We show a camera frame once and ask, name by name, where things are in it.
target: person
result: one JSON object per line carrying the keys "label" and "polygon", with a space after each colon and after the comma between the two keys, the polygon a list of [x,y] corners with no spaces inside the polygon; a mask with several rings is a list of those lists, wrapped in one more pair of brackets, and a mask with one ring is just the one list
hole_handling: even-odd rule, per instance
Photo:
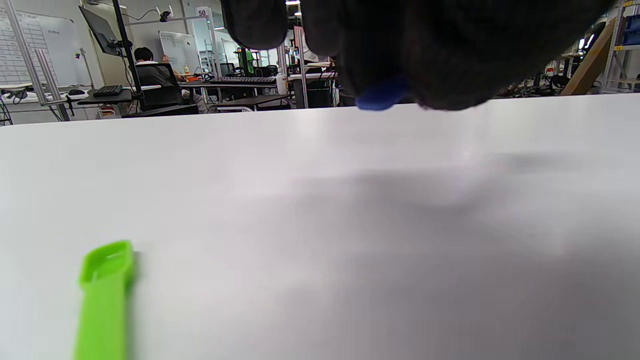
{"label": "person", "polygon": [[[136,65],[144,64],[157,64],[154,61],[154,54],[148,47],[139,47],[133,51],[133,57],[136,59]],[[168,63],[169,58],[164,55],[162,59],[163,63]],[[141,85],[160,85],[160,86],[173,86],[170,81],[171,74],[165,67],[136,67],[138,71],[138,77],[140,78]],[[185,79],[173,69],[173,75],[178,81],[185,81]],[[191,94],[187,90],[182,91],[182,97],[189,99]],[[203,114],[207,113],[207,105],[204,103],[204,98],[201,95],[193,94],[193,103],[198,106],[198,112]]]}

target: green object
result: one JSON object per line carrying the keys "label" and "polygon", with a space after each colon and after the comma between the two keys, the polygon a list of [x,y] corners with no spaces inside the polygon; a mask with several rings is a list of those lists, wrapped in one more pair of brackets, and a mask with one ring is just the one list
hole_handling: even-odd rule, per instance
{"label": "green object", "polygon": [[77,335],[76,360],[127,358],[125,294],[133,278],[133,249],[117,241],[84,257],[80,287],[84,302]]}

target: computer mouse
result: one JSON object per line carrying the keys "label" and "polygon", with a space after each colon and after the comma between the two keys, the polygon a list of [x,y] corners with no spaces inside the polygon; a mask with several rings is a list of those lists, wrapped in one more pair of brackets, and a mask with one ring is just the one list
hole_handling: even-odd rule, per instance
{"label": "computer mouse", "polygon": [[80,90],[80,89],[71,89],[69,90],[69,95],[84,95],[86,94],[84,91]]}

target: whiteboard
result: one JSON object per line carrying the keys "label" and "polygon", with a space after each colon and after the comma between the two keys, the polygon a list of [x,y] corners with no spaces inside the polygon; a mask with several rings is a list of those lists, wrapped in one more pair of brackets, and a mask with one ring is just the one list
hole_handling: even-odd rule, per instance
{"label": "whiteboard", "polygon": [[200,57],[196,38],[193,35],[158,31],[164,55],[169,57],[169,64],[179,73],[185,73],[184,67],[196,72],[200,67]]}
{"label": "whiteboard", "polygon": [[[79,55],[81,46],[76,26],[71,20],[26,12],[16,12],[16,16],[41,83],[45,83],[45,78],[35,49],[43,49],[49,57],[49,66],[59,86],[90,83],[86,65]],[[7,12],[0,8],[0,85],[30,82]]]}

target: cable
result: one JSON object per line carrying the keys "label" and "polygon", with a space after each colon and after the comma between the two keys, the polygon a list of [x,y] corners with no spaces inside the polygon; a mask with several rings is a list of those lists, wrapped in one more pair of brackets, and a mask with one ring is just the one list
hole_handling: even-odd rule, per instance
{"label": "cable", "polygon": [[127,70],[127,63],[124,61],[124,58],[121,56],[120,59],[122,60],[122,65],[124,65],[124,77],[127,79],[127,83],[129,84],[129,87],[131,88],[131,92],[134,91],[133,85],[131,84],[131,80],[129,80],[129,71]]}
{"label": "cable", "polygon": [[59,122],[62,122],[62,119],[58,116],[58,114],[56,114],[55,110],[53,110],[51,106],[49,106],[49,110],[51,110],[51,113],[56,117],[56,119],[58,119]]}
{"label": "cable", "polygon": [[127,14],[127,13],[122,13],[122,15],[124,15],[124,16],[128,16],[128,17],[130,17],[130,18],[132,18],[132,19],[142,20],[142,18],[143,18],[143,17],[145,17],[145,16],[147,16],[147,14],[148,14],[148,13],[150,13],[150,12],[154,12],[155,10],[156,10],[156,9],[151,9],[151,10],[149,10],[149,11],[145,12],[145,14],[144,14],[144,15],[142,15],[140,18],[133,17],[133,16],[131,16],[131,15]]}
{"label": "cable", "polygon": [[13,94],[13,100],[11,100],[11,102],[14,105],[18,105],[22,101],[22,94],[25,94],[27,92],[27,88],[24,88],[22,90],[18,90],[16,92],[11,92],[11,91],[9,91],[9,92]]}
{"label": "cable", "polygon": [[9,108],[7,108],[6,105],[4,104],[4,99],[2,98],[2,96],[0,96],[0,102],[2,103],[2,112],[3,112],[4,118],[6,120],[9,120],[9,125],[13,125],[13,119],[11,119],[11,113],[9,112]]}

